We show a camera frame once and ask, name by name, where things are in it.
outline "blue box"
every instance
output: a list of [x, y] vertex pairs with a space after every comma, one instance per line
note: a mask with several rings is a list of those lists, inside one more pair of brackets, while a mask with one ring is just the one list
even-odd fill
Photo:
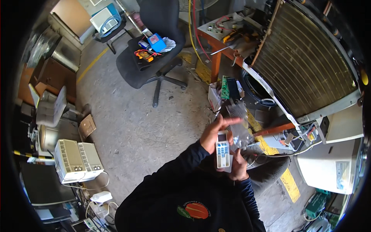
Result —
[[148, 38], [148, 43], [151, 45], [152, 49], [155, 52], [160, 52], [166, 47], [166, 44], [157, 33], [154, 33]]

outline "white appliance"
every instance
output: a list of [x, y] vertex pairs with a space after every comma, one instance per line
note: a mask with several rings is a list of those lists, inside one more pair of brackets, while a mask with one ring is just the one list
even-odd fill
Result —
[[59, 139], [54, 149], [55, 168], [62, 184], [78, 182], [86, 175], [77, 141]]
[[307, 185], [340, 194], [351, 194], [360, 156], [361, 139], [319, 144], [296, 157]]
[[[98, 13], [96, 13], [96, 15], [94, 15], [90, 19], [90, 22], [93, 24], [93, 26], [95, 27], [95, 29], [98, 32], [100, 32], [103, 23], [106, 22], [106, 20], [108, 18], [110, 18], [111, 16], [112, 16], [112, 13], [106, 7], [106, 8], [103, 8], [103, 10], [99, 11]], [[103, 27], [103, 34], [105, 34], [106, 32], [108, 32], [109, 30], [111, 30], [111, 28], [113, 28], [116, 24], [118, 24], [118, 22], [117, 22], [116, 19], [112, 19], [112, 20], [108, 21], [108, 23]]]
[[82, 161], [86, 168], [85, 176], [79, 182], [95, 179], [104, 169], [93, 143], [78, 143]]

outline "black long-sleeve shirt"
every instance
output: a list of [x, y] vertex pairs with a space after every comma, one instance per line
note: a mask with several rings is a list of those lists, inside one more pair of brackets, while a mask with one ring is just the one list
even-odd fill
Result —
[[250, 179], [232, 186], [195, 170], [208, 155], [197, 141], [145, 176], [118, 208], [117, 230], [265, 232]]

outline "yellow hose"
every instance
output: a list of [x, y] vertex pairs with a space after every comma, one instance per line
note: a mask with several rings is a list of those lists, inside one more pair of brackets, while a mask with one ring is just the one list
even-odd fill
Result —
[[196, 53], [198, 59], [201, 61], [201, 64], [204, 65], [204, 63], [202, 62], [200, 56], [198, 55], [196, 47], [194, 46], [194, 43], [193, 43], [192, 31], [191, 31], [191, 0], [189, 0], [189, 2], [188, 2], [188, 28], [189, 28], [189, 37], [191, 39], [191, 43], [192, 43], [192, 47], [194, 49], [194, 52]]

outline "blue hose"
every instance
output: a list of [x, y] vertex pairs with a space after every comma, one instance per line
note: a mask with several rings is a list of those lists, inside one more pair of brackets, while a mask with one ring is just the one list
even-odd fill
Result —
[[[118, 24], [116, 24], [113, 28], [111, 28], [111, 30], [109, 30], [107, 33], [103, 34], [103, 28], [106, 26], [106, 24], [111, 21], [112, 19], [116, 19]], [[116, 30], [121, 24], [121, 16], [118, 15], [118, 14], [114, 14], [112, 15], [111, 17], [109, 17], [101, 26], [101, 29], [99, 30], [99, 35], [101, 36], [101, 38], [103, 37], [106, 37], [108, 36], [109, 34], [111, 34], [112, 31]]]

